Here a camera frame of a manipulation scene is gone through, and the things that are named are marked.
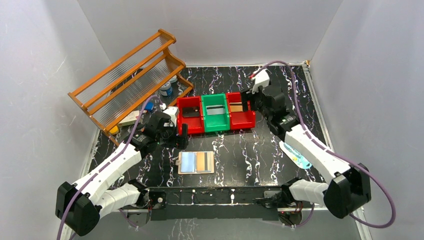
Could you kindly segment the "beige leather card holder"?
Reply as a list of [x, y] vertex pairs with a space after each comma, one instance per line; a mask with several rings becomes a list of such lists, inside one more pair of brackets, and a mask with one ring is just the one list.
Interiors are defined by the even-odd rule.
[[179, 175], [213, 174], [213, 151], [181, 151], [176, 160]]

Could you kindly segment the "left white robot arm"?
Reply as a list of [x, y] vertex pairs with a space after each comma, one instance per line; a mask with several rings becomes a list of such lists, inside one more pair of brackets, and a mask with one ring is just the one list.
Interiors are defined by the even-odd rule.
[[188, 126], [178, 134], [179, 109], [170, 106], [154, 112], [147, 123], [136, 127], [118, 148], [84, 177], [70, 184], [65, 181], [57, 190], [55, 215], [76, 235], [90, 233], [100, 219], [126, 206], [149, 208], [154, 205], [148, 186], [136, 179], [111, 190], [113, 183], [157, 147], [186, 149]]

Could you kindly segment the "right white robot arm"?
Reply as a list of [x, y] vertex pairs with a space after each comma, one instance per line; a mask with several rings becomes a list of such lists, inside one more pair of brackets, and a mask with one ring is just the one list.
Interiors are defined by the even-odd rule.
[[325, 206], [333, 216], [343, 219], [372, 199], [367, 168], [328, 153], [328, 147], [302, 127], [299, 117], [287, 109], [280, 89], [260, 86], [256, 92], [248, 89], [240, 95], [244, 110], [261, 113], [270, 131], [303, 155], [324, 178], [324, 182], [314, 182], [295, 177], [284, 183], [279, 193], [257, 200], [258, 204], [279, 208], [307, 201]]

